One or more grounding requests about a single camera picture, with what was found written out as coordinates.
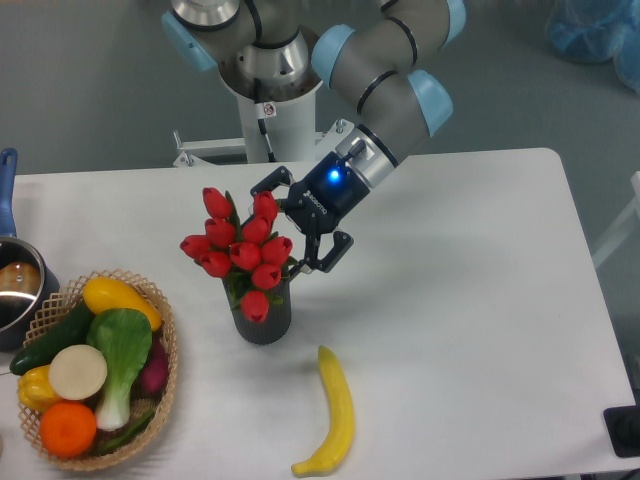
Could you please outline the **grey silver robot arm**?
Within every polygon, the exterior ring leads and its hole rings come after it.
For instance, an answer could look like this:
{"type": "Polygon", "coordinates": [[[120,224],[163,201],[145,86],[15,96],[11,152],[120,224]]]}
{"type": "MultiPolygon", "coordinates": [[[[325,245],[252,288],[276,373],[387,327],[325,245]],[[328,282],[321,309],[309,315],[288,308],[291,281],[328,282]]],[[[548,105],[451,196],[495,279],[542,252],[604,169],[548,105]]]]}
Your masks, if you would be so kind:
{"type": "Polygon", "coordinates": [[[256,192],[288,187],[282,207],[305,238],[294,273],[327,272],[352,245],[340,221],[453,111],[419,62],[463,29],[460,1],[381,1],[358,32],[306,28],[296,1],[175,1],[167,38],[237,100],[246,157],[273,163],[256,192]]]}

